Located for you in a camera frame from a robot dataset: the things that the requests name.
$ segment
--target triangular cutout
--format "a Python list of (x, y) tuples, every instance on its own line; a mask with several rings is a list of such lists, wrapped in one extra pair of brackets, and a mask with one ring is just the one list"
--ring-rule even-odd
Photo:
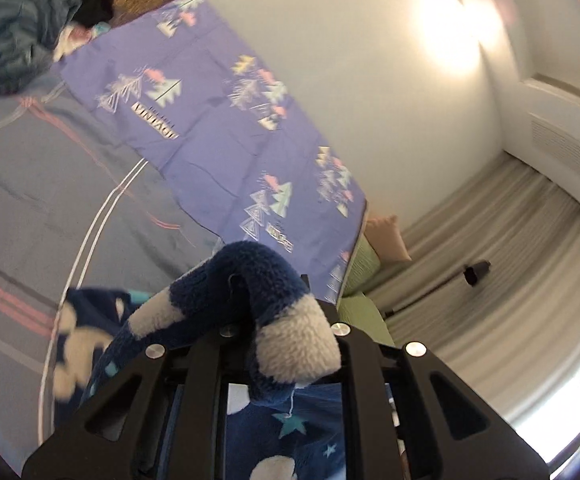
[(86, 431), (102, 436), (111, 442), (119, 440), (126, 423), (126, 416), (128, 416), (130, 406), (132, 406), (132, 401), (139, 390), (140, 384), (141, 378), (133, 376), (126, 384), (121, 386), (116, 394), (87, 421)]
[(454, 440), (463, 440), (468, 436), (484, 431), (489, 421), (473, 404), (470, 403), (444, 376), (433, 373), (430, 382), (435, 389), (443, 415)]

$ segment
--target pink pillow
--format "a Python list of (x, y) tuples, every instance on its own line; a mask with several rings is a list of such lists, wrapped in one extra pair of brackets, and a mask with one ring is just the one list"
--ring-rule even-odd
[(412, 260), (407, 254), (396, 215), (370, 218), (365, 224), (365, 237), (382, 264)]

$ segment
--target gray bed sheet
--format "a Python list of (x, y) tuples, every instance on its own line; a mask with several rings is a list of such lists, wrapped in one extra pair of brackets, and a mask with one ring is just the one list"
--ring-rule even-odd
[(0, 454), (14, 471), (52, 428), (67, 286), (156, 292), (220, 246), (59, 76), (0, 96)]

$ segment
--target black lamp head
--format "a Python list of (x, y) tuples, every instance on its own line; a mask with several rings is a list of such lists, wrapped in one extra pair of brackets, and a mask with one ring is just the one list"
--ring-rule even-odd
[(463, 276), (465, 276), (466, 282), (470, 283), (471, 286), (475, 286), (481, 279), (489, 274), (489, 269), (490, 262), (487, 260), (481, 260), (471, 266), (465, 267)]

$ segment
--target mattress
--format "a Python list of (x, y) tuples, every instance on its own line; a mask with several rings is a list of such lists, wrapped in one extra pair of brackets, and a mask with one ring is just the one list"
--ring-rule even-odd
[(0, 454), (20, 472), (54, 428), (69, 286), (154, 293), (249, 239), (336, 303), (364, 210), (327, 140), (206, 0), (175, 0), (0, 96)]

